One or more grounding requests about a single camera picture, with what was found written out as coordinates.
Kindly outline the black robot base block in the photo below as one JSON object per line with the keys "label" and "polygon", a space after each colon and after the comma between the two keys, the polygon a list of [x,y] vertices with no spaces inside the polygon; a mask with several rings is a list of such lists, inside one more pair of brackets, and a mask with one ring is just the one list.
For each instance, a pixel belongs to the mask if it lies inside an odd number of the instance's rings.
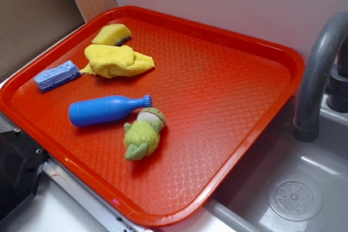
{"label": "black robot base block", "polygon": [[1,133],[1,223],[35,197],[46,158],[25,131]]}

